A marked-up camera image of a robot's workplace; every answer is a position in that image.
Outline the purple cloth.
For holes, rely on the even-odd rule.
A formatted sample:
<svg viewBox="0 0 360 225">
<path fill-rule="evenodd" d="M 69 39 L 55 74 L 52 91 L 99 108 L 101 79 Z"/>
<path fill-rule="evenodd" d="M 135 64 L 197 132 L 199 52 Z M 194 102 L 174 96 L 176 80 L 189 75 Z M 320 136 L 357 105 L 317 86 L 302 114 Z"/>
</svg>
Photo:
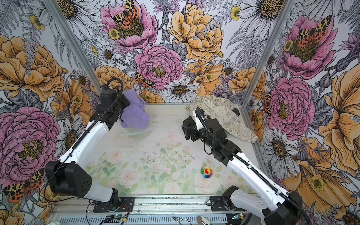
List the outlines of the purple cloth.
<svg viewBox="0 0 360 225">
<path fill-rule="evenodd" d="M 149 125 L 149 115 L 145 112 L 145 101 L 139 98 L 134 89 L 124 92 L 130 105 L 124 108 L 121 115 L 123 128 L 146 129 Z"/>
</svg>

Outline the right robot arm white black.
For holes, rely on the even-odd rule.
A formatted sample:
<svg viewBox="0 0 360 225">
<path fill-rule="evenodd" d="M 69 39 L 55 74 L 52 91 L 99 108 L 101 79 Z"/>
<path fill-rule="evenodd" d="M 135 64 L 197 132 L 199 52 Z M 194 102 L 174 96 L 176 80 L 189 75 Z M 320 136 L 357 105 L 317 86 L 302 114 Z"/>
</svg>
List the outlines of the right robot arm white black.
<svg viewBox="0 0 360 225">
<path fill-rule="evenodd" d="M 213 211 L 246 210 L 267 225 L 296 225 L 302 216 L 302 197 L 290 194 L 267 177 L 245 156 L 216 119 L 188 117 L 182 130 L 186 140 L 200 140 L 211 155 L 239 175 L 257 194 L 252 196 L 232 185 L 219 200 L 212 201 Z"/>
</svg>

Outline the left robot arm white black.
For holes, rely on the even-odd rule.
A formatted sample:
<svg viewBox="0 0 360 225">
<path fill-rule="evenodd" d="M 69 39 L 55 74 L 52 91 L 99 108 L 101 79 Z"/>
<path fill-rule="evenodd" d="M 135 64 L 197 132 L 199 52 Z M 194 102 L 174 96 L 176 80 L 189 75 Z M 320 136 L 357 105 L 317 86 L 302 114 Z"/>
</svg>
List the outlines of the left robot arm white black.
<svg viewBox="0 0 360 225">
<path fill-rule="evenodd" d="M 76 142 L 57 161 L 45 166 L 46 187 L 55 194 L 93 200 L 103 204 L 106 210 L 115 211 L 120 206 L 118 191 L 94 183 L 85 168 L 97 143 L 120 119 L 130 102 L 122 91 L 113 89 L 104 90 L 100 98 L 101 104 Z"/>
</svg>

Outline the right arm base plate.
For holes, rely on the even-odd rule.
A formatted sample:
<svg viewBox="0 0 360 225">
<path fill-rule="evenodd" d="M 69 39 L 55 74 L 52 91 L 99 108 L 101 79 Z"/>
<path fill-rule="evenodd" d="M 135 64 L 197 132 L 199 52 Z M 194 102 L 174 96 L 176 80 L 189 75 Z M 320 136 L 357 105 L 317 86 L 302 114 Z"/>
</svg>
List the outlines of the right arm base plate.
<svg viewBox="0 0 360 225">
<path fill-rule="evenodd" d="M 211 196 L 210 207 L 212 212 L 230 212 L 235 209 L 229 197 Z"/>
</svg>

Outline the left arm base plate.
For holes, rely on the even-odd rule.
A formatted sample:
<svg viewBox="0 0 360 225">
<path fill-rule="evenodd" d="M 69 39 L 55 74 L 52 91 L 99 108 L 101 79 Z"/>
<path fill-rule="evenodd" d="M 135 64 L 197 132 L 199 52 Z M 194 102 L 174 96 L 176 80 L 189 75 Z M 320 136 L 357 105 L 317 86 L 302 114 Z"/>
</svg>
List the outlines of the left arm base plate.
<svg viewBox="0 0 360 225">
<path fill-rule="evenodd" d="M 96 202 L 94 213 L 132 212 L 135 205 L 135 197 L 119 197 L 115 202 Z"/>
</svg>

